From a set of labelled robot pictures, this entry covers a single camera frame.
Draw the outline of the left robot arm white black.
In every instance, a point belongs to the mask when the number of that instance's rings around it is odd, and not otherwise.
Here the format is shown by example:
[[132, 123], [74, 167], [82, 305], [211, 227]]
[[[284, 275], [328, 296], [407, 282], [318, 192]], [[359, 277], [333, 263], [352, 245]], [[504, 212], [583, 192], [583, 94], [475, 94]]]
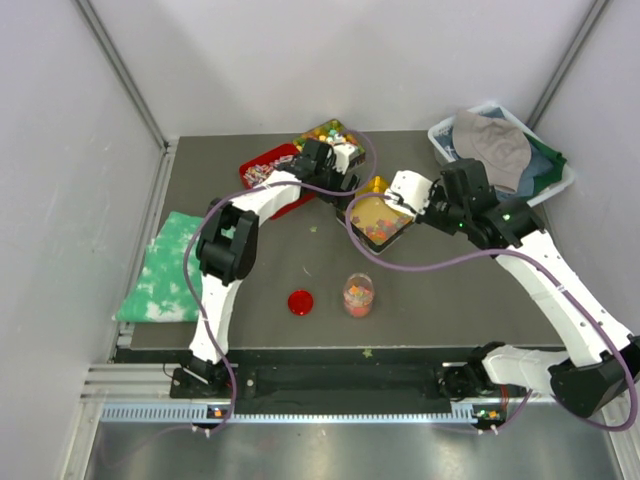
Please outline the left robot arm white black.
[[184, 256], [185, 260], [196, 256], [202, 287], [197, 292], [192, 283], [187, 284], [198, 320], [189, 346], [191, 356], [182, 369], [203, 395], [236, 392], [233, 368], [226, 358], [228, 331], [237, 293], [257, 258], [260, 227], [308, 192], [334, 206], [353, 198], [359, 178], [347, 172], [359, 155], [360, 148], [347, 140], [308, 139], [300, 152], [276, 166], [264, 181], [210, 205]]

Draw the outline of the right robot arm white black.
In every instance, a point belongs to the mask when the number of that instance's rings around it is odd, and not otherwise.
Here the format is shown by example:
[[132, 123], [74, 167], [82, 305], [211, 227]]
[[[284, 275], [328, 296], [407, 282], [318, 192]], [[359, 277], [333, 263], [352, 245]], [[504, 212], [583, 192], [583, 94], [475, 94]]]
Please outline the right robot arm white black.
[[461, 232], [524, 288], [563, 343], [560, 351], [491, 342], [465, 367], [469, 388], [487, 396], [501, 385], [550, 395], [587, 419], [620, 394], [639, 401], [639, 338], [586, 288], [557, 250], [544, 223], [520, 198], [501, 202], [484, 165], [463, 159], [445, 165], [430, 187], [421, 222]]

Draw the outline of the golden tin with star candies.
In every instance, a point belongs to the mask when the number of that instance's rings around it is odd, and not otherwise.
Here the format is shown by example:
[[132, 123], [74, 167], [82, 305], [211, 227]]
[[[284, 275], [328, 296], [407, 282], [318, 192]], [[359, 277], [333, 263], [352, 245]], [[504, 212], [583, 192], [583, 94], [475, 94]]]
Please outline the golden tin with star candies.
[[[358, 195], [340, 197], [337, 204], [336, 218], [344, 224], [345, 211], [348, 201], [354, 197], [368, 193], [384, 194], [390, 184], [382, 176], [374, 176], [369, 183], [359, 191]], [[378, 255], [412, 225], [412, 217], [390, 208], [383, 199], [378, 197], [359, 200], [353, 207], [351, 222], [354, 233], [360, 243], [372, 254]]]

